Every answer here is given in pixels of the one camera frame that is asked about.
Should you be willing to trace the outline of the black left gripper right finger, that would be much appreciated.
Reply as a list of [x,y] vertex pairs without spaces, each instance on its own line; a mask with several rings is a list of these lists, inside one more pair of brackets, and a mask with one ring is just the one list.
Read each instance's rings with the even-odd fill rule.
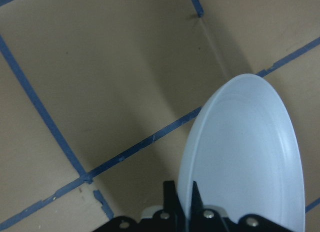
[[220,213],[213,206],[205,206],[196,182],[192,185],[191,197],[192,232],[228,232]]

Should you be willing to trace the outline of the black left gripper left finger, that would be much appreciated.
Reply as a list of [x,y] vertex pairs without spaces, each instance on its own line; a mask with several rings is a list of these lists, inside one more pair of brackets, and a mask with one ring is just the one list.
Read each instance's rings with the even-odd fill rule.
[[185,216],[177,195],[175,182],[163,182],[162,221],[168,232],[184,232]]

